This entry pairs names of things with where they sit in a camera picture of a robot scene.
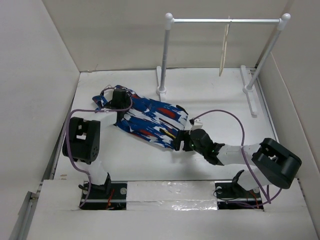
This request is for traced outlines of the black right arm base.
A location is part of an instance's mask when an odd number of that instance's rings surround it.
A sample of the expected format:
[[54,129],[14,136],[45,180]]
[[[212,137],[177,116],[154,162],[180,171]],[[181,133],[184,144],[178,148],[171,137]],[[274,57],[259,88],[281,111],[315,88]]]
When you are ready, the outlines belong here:
[[215,181],[213,196],[218,210],[263,210],[261,194],[243,190],[231,181]]

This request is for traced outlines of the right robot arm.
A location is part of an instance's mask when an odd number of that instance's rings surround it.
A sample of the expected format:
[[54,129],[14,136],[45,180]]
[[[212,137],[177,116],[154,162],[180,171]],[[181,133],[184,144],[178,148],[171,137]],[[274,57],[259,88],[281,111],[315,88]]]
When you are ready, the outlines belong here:
[[237,197],[267,185],[289,189],[302,165],[297,155],[272,138],[253,145],[228,145],[213,142],[201,128],[178,131],[173,148],[195,151],[214,166],[241,165],[231,181],[231,191]]

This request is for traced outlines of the blue patterned trousers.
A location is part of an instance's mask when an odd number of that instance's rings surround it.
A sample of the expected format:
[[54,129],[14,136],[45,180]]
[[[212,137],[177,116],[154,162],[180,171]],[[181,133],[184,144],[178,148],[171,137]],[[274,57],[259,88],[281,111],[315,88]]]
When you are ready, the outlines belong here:
[[189,114],[179,106],[140,96],[132,89],[116,85],[107,87],[92,97],[96,110],[106,109],[115,89],[131,93],[132,106],[127,111],[118,111],[114,124],[121,130],[147,142],[174,150],[174,139],[178,132],[184,132]]

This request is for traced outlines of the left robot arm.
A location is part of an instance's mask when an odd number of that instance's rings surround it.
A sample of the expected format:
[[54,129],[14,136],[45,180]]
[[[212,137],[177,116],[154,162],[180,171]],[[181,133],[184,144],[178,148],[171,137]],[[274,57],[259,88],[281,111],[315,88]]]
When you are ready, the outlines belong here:
[[132,94],[123,88],[107,87],[92,98],[95,109],[72,110],[66,120],[62,154],[72,167],[87,176],[79,188],[100,198],[111,195],[111,177],[103,167],[100,152],[101,130],[115,125],[133,105]]

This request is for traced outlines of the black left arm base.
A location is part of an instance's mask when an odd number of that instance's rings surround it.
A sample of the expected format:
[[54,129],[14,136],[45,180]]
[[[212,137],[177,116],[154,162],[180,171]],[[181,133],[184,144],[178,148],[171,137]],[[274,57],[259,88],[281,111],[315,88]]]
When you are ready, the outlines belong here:
[[127,188],[125,181],[111,182],[106,191],[92,188],[86,202],[85,193],[82,193],[80,199],[81,210],[107,210],[119,211],[127,209]]

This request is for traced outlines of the cream clothes hanger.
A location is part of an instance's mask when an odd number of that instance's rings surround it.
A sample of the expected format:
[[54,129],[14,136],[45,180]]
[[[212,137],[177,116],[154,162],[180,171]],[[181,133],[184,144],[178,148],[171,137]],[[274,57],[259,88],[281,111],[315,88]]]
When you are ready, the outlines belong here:
[[221,58],[220,58],[220,66],[219,66],[219,73],[218,75],[221,77],[223,74],[223,70],[225,67],[226,62],[226,53],[227,53],[227,45],[228,45],[228,35],[231,23],[227,23],[224,28],[224,36],[222,42],[222,51],[221,51]]

